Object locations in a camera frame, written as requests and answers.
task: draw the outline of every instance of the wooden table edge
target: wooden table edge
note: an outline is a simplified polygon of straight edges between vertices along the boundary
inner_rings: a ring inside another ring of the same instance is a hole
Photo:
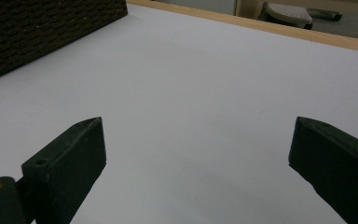
[[[211,21],[220,21],[224,23],[256,29],[259,31],[269,32],[277,35],[291,36],[294,38],[341,47],[345,49],[358,50],[358,38],[347,37],[343,35],[331,35],[331,34],[312,31],[312,30],[304,30],[296,27],[284,26],[284,25],[265,22],[265,21],[256,21],[256,20],[226,15],[226,14],[212,12],[212,11],[206,11],[206,10],[201,10],[191,7],[181,7],[177,5],[155,2],[150,0],[127,0],[127,3],[136,6],[141,6],[141,7],[150,7],[154,9],[170,11],[170,12],[184,14],[188,16],[199,17]]]

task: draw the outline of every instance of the white tabletop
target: white tabletop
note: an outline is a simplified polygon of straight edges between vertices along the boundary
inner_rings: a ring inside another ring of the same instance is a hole
[[[297,116],[358,137],[358,51],[129,12],[0,77],[0,176],[101,116],[107,166],[73,223],[344,223],[287,157]]]

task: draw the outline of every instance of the woven basket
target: woven basket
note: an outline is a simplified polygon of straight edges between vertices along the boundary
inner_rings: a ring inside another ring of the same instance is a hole
[[[0,76],[127,14],[125,0],[0,1]]]

